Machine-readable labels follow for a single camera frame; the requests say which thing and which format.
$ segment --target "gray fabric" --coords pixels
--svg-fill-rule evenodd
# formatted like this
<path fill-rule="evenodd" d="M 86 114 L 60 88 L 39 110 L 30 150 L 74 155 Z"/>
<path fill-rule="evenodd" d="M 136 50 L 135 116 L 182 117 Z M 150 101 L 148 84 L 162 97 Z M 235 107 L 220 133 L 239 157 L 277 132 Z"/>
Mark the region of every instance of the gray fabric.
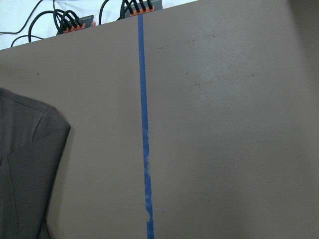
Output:
<path fill-rule="evenodd" d="M 45 212 L 70 125 L 0 88 L 0 239 L 49 239 Z"/>

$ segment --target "blue tape line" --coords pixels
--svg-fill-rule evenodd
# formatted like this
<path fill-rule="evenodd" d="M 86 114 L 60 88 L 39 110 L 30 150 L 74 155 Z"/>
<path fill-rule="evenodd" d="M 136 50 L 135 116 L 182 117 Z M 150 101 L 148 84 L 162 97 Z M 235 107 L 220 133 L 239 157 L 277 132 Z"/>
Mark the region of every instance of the blue tape line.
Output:
<path fill-rule="evenodd" d="M 142 105 L 145 204 L 146 204 L 146 210 L 150 216 L 150 219 L 147 222 L 148 239 L 154 239 L 152 188 L 151 188 L 151 177 L 149 174 L 149 162 L 148 162 L 150 147 L 149 147 L 148 102 L 147 102 L 147 96 L 146 96 L 143 15 L 138 16 L 138 29 L 139 29 L 139 56 L 140 56 L 140 85 L 141 85 L 141 105 Z"/>

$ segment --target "sleeve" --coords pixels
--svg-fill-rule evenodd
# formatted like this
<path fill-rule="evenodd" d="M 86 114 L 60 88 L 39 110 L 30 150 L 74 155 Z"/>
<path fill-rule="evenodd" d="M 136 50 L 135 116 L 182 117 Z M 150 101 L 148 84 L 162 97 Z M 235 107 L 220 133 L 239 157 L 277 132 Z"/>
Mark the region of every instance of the sleeve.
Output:
<path fill-rule="evenodd" d="M 69 124 L 52 109 L 43 114 L 33 142 L 3 159 L 13 188 L 17 239 L 36 239 L 40 232 L 69 131 Z"/>

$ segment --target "white surface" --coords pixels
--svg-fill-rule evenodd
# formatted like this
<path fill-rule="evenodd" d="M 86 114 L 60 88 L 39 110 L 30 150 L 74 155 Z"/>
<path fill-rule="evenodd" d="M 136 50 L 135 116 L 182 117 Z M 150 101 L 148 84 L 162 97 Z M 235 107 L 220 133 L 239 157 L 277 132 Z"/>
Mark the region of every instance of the white surface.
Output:
<path fill-rule="evenodd" d="M 24 25 L 26 19 L 31 13 L 34 6 L 39 0 L 0 0 L 0 32 L 19 31 Z M 195 0 L 163 0 L 163 8 L 168 8 Z M 46 10 L 53 10 L 53 0 L 44 0 L 37 7 L 29 20 L 25 29 L 19 34 L 0 34 L 0 49 L 5 49 L 11 46 L 11 43 L 18 36 L 27 35 L 29 26 L 33 19 L 40 13 Z M 115 21 L 120 15 L 120 0 L 110 0 L 104 7 L 102 15 L 102 23 Z M 96 23 L 98 23 L 100 7 L 103 0 L 56 0 L 55 6 L 61 10 L 73 10 L 79 17 L 94 15 Z M 52 14 L 46 14 L 36 22 L 32 29 L 32 35 L 42 38 L 55 36 L 57 30 L 53 22 Z M 15 42 L 15 46 L 27 43 L 27 37 L 21 38 Z"/>

